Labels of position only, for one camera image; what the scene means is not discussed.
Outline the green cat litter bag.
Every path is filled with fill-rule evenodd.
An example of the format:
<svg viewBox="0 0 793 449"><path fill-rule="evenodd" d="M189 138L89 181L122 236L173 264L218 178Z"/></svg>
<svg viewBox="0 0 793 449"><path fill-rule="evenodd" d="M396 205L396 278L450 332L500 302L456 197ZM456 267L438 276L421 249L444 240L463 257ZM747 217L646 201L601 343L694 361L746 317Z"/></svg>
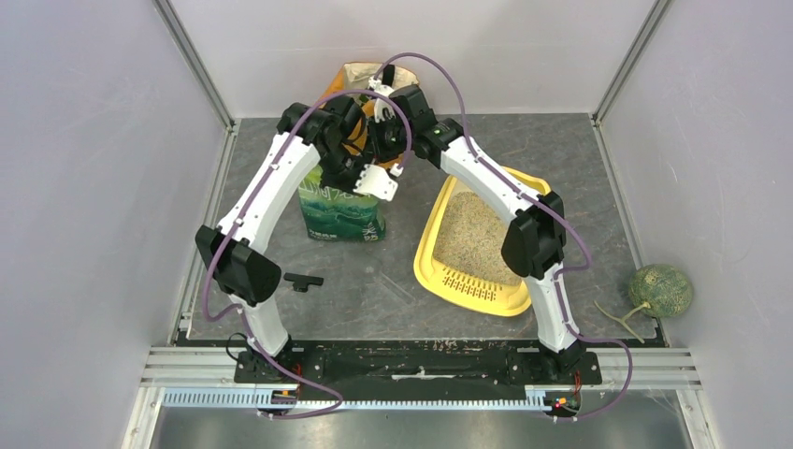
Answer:
<svg viewBox="0 0 793 449"><path fill-rule="evenodd" d="M324 241L371 242L386 236L380 200L322 186L322 169L314 167L297 194L308 236Z"/></svg>

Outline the black bag clip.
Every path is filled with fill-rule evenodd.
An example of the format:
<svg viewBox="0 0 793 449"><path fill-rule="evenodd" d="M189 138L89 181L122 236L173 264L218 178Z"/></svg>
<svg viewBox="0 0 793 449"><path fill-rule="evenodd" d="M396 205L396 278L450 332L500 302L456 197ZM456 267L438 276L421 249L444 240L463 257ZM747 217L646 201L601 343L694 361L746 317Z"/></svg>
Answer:
<svg viewBox="0 0 793 449"><path fill-rule="evenodd" d="M298 293L307 293L312 286L322 286L324 284L324 277L293 272L284 273L283 279L289 282L292 289Z"/></svg>

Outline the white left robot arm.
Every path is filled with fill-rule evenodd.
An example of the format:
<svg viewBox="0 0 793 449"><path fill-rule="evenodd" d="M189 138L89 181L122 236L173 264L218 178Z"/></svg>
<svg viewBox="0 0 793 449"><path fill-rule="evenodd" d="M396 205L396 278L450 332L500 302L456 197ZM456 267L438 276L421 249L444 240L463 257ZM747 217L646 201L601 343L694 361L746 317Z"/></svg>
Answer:
<svg viewBox="0 0 793 449"><path fill-rule="evenodd" d="M263 164L234 207L215 225L202 225L195 244L205 266L204 317L237 313L258 370L271 382L287 379L294 359L273 295L281 267L265 255L275 225L299 184L315 168L321 184L345 194L374 196L382 170L365 152L350 153L346 139L365 115L353 93L340 92L308 106L294 103L282 114Z"/></svg>

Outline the yellow litter box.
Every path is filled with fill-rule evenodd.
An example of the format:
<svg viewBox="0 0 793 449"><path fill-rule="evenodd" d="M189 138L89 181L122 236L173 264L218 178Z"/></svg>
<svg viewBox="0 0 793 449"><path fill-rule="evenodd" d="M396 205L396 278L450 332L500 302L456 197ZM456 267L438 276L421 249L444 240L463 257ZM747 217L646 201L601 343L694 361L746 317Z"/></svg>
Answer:
<svg viewBox="0 0 793 449"><path fill-rule="evenodd" d="M512 317L531 304L524 280L501 257L507 226L465 183L448 176L413 261L418 283L458 307Z"/></svg>

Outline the orange paper shopping bag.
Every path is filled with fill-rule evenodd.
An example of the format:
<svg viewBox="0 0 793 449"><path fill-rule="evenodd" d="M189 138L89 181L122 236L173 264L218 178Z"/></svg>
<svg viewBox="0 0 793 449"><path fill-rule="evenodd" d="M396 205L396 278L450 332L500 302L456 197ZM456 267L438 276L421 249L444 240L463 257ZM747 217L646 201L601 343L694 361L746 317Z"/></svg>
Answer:
<svg viewBox="0 0 793 449"><path fill-rule="evenodd" d="M368 90L368 80L374 77L382 63L349 62L345 63L331 81L322 97L339 91ZM400 65L388 65L380 74L380 79L391 85L395 90L407 85L420 83L417 75ZM368 143L368 120L373 118L375 98L354 94L355 102L361 107L365 119L361 119L349 133L343 147L351 154L359 154Z"/></svg>

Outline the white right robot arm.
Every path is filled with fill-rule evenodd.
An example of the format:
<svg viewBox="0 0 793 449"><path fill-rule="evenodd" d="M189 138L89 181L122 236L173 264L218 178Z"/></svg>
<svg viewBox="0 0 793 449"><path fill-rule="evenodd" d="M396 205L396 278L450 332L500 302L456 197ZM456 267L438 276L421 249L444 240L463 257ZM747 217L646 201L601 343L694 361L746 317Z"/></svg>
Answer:
<svg viewBox="0 0 793 449"><path fill-rule="evenodd" d="M506 224L501 256L527 283L538 323L541 374L550 382L565 382L585 353L564 284L564 276L570 272L564 263L567 239L573 238L584 255L579 270L590 267L592 256L565 219L561 197L553 191L542 194L529 188L500 166L471 136L467 116L440 121L419 86L369 91L404 122L396 130L376 136L377 148L412 151L426 159L465 183Z"/></svg>

